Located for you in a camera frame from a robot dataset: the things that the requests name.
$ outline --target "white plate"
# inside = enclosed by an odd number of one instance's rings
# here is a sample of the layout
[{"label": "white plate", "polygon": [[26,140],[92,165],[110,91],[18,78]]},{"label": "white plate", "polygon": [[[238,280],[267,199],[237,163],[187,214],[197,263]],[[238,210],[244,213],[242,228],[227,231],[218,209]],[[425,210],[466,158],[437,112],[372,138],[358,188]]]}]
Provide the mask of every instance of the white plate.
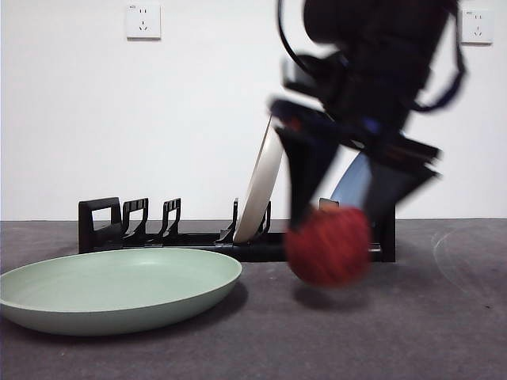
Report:
[{"label": "white plate", "polygon": [[274,130],[275,126],[276,119],[272,118],[265,130],[261,149],[253,168],[245,206],[238,217],[238,228],[233,237],[234,243],[246,243],[255,236],[273,193],[284,152]]}]

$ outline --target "gray tabletop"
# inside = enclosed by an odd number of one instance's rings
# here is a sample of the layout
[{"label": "gray tabletop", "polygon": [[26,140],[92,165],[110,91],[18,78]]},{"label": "gray tabletop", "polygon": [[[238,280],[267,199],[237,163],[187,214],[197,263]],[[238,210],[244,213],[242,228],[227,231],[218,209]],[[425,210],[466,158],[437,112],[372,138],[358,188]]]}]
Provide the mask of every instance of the gray tabletop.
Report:
[{"label": "gray tabletop", "polygon": [[[148,332],[2,319],[2,379],[506,379],[506,233],[505,220],[397,221],[398,261],[334,291],[244,263],[219,305]],[[76,222],[3,222],[2,272],[74,254],[76,237]]]}]

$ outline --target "black cable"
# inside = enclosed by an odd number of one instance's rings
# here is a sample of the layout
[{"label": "black cable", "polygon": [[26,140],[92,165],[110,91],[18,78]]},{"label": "black cable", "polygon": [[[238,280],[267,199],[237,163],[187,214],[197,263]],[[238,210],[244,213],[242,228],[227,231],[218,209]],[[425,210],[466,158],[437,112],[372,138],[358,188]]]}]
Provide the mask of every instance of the black cable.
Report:
[{"label": "black cable", "polygon": [[303,63],[303,61],[296,55],[296,53],[292,50],[291,45],[288,44],[287,38],[285,38],[284,29],[282,28],[282,0],[278,0],[278,34],[280,35],[280,39],[282,40],[282,44],[284,45],[285,50],[291,56],[292,60],[298,65],[301,70],[307,73],[310,76],[314,76],[314,73],[307,65]]},{"label": "black cable", "polygon": [[458,28],[458,3],[456,1],[451,2],[452,8],[450,9],[450,14],[456,19],[456,65],[458,67],[458,72],[456,73],[456,76],[454,77],[454,80],[452,81],[452,84],[449,86],[449,88],[443,93],[440,98],[431,105],[421,105],[418,104],[416,101],[412,102],[412,105],[410,106],[410,109],[416,111],[416,112],[431,112],[435,109],[442,108],[446,106],[458,93],[459,88],[461,87],[463,77],[467,73],[467,68],[465,67],[465,62],[463,58],[463,53],[461,52],[461,47],[459,46],[459,28]]}]

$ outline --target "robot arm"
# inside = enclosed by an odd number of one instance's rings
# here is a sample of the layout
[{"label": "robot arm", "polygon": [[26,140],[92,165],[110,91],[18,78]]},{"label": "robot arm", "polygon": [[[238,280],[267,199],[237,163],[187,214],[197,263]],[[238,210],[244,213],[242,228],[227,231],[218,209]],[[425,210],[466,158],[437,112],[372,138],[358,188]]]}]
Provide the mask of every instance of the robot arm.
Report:
[{"label": "robot arm", "polygon": [[372,222],[379,220],[436,175],[429,165],[440,151],[401,131],[410,112],[444,107],[459,89],[465,69],[456,39],[458,71],[452,85],[431,106],[415,102],[444,26],[457,14],[457,1],[307,0],[308,36],[337,48],[323,59],[291,50],[281,28],[281,0],[278,5],[280,37],[294,62],[284,65],[284,86],[316,97],[324,110],[284,100],[270,106],[284,125],[277,132],[291,170],[291,226],[304,221],[340,145],[368,156],[372,180],[361,208]]}]

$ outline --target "white wall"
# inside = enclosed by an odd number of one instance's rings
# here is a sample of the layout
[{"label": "white wall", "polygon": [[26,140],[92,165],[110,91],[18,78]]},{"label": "white wall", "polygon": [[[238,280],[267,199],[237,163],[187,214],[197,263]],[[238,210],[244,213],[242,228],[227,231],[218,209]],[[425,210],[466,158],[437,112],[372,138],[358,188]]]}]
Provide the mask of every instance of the white wall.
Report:
[{"label": "white wall", "polygon": [[[124,38],[125,0],[3,0],[2,220],[76,219],[79,200],[149,197],[151,218],[180,196],[184,219],[228,219],[244,199],[280,86],[275,1],[161,0],[162,40]],[[295,48],[302,0],[286,1]],[[409,135],[440,147],[443,174],[401,218],[507,217],[507,3],[493,47],[466,47],[466,91],[452,109],[415,116]],[[430,93],[453,70],[451,30]],[[301,99],[287,93],[288,96]],[[318,196],[353,157],[345,152]],[[284,166],[273,194],[286,218]]]}]

